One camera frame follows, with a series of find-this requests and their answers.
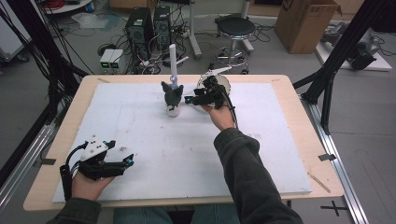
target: hand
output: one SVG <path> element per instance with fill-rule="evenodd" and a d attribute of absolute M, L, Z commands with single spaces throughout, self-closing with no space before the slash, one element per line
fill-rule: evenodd
<path fill-rule="evenodd" d="M 104 179 L 92 180 L 84 174 L 77 172 L 73 177 L 72 198 L 82 198 L 96 201 L 102 190 L 114 179 L 114 176 Z"/>
<path fill-rule="evenodd" d="M 233 115 L 227 105 L 223 105 L 220 109 L 215 109 L 210 105 L 202 105 L 202 108 L 209 113 L 212 122 L 221 131 L 235 127 Z"/>

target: cardboard box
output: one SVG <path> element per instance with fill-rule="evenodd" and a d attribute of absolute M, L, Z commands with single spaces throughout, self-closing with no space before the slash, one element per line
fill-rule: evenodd
<path fill-rule="evenodd" d="M 149 7 L 151 13 L 157 6 L 157 0 L 110 0 L 110 7 L 118 12 L 130 13 L 134 7 Z"/>
<path fill-rule="evenodd" d="M 313 53 L 338 8 L 333 0 L 284 0 L 276 34 L 289 53 Z"/>

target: computer tower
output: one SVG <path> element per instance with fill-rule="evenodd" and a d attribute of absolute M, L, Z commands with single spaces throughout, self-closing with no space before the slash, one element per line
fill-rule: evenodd
<path fill-rule="evenodd" d="M 154 30 L 148 7 L 134 7 L 125 25 L 133 55 L 138 53 L 142 60 L 148 60 L 154 50 Z"/>
<path fill-rule="evenodd" d="M 170 13 L 169 6 L 155 7 L 153 23 L 157 49 L 168 49 L 172 43 Z"/>

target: table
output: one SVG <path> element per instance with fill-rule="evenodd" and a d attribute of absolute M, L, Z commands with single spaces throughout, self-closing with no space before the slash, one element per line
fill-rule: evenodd
<path fill-rule="evenodd" d="M 56 159 L 54 165 L 43 165 L 24 202 L 28 211 L 62 209 L 63 203 L 53 203 L 52 197 L 60 181 L 59 167 L 64 163 L 71 148 L 85 111 L 90 105 L 95 88 L 99 83 L 159 83 L 170 76 L 88 76 L 78 89 L 73 103 L 57 133 L 47 158 Z M 179 83 L 196 83 L 200 76 L 178 76 Z M 281 75 L 226 76 L 231 83 L 270 83 L 290 127 L 313 191 L 309 194 L 281 195 L 282 199 L 306 199 L 340 197 L 343 187 L 329 161 L 321 161 L 318 156 L 325 151 L 306 115 L 304 108 L 288 77 Z M 231 197 L 155 199 L 138 201 L 103 202 L 104 207 L 182 205 L 198 203 L 231 203 Z"/>

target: chair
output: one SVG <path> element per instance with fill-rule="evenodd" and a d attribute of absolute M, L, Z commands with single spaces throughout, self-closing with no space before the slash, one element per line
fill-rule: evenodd
<path fill-rule="evenodd" d="M 227 17 L 218 21 L 218 32 L 220 35 L 231 38 L 231 46 L 223 47 L 216 51 L 216 57 L 212 59 L 209 69 L 214 68 L 214 61 L 230 65 L 231 67 L 244 65 L 246 68 L 241 74 L 248 74 L 248 56 L 236 47 L 241 40 L 250 38 L 256 30 L 253 22 L 240 17 Z"/>

